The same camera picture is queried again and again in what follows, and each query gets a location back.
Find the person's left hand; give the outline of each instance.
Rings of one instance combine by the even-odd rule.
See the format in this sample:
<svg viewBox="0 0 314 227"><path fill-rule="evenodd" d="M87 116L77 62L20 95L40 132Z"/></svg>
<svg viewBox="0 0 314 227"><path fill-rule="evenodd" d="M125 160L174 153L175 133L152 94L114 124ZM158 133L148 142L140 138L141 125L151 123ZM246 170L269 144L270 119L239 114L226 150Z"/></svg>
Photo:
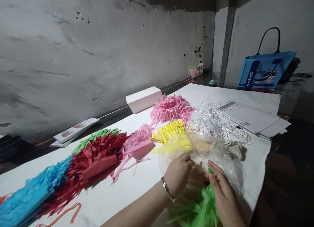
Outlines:
<svg viewBox="0 0 314 227"><path fill-rule="evenodd" d="M170 163L164 178L173 198L176 198L186 187L194 165L194 161L187 154L180 155Z"/></svg>

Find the blue tote bag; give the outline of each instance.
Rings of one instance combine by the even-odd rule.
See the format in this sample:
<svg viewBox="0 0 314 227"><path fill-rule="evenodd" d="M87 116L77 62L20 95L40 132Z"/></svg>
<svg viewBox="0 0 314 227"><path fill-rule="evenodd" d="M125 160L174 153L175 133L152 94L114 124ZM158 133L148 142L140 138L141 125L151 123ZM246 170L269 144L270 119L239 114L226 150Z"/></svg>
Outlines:
<svg viewBox="0 0 314 227"><path fill-rule="evenodd" d="M259 50L266 33L276 29L278 31L277 51L273 54L260 55ZM268 29L262 38L256 55L244 59L239 87L273 89L285 73L296 52L280 52L280 30L277 27Z"/></svg>

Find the bag handle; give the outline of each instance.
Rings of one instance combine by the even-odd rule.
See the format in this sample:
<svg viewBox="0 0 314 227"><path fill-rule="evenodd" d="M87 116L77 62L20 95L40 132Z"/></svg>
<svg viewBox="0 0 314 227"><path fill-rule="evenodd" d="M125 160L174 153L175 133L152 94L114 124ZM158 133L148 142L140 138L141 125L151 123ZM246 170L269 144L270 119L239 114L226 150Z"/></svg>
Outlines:
<svg viewBox="0 0 314 227"><path fill-rule="evenodd" d="M279 53L279 52L280 52L280 51L279 51L279 47L280 47L280 30L279 30L277 27L272 27L272 28L268 29L268 30L264 33L264 36L263 36L263 38L262 38L262 40L261 40L261 44L259 45L258 52L256 53L256 56L259 55L259 50L261 49L262 42L263 42L263 39L264 39L266 33L267 33L269 30L271 30L271 29L277 29L277 31L278 31L278 45L277 45L277 51L276 51L275 53Z"/></svg>

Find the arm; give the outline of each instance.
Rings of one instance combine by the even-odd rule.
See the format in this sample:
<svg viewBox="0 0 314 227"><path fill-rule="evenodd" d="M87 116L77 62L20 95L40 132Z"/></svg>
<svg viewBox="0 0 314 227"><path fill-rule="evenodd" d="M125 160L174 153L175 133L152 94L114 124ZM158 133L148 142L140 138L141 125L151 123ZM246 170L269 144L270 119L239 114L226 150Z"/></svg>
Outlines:
<svg viewBox="0 0 314 227"><path fill-rule="evenodd" d="M165 173L169 193L176 198L186 187L194 162L189 155L172 161ZM160 180L143 196L111 217L101 227L149 227L171 202Z"/></svg>

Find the fingernail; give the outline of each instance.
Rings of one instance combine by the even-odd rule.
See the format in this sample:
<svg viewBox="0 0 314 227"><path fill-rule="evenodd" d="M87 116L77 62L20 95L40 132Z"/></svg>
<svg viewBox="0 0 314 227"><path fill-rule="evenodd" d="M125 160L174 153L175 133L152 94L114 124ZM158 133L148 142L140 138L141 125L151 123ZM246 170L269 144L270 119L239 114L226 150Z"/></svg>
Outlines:
<svg viewBox="0 0 314 227"><path fill-rule="evenodd" d="M213 175L212 173L209 174L209 180L210 180L210 181L215 180L215 177L214 177L214 175Z"/></svg>

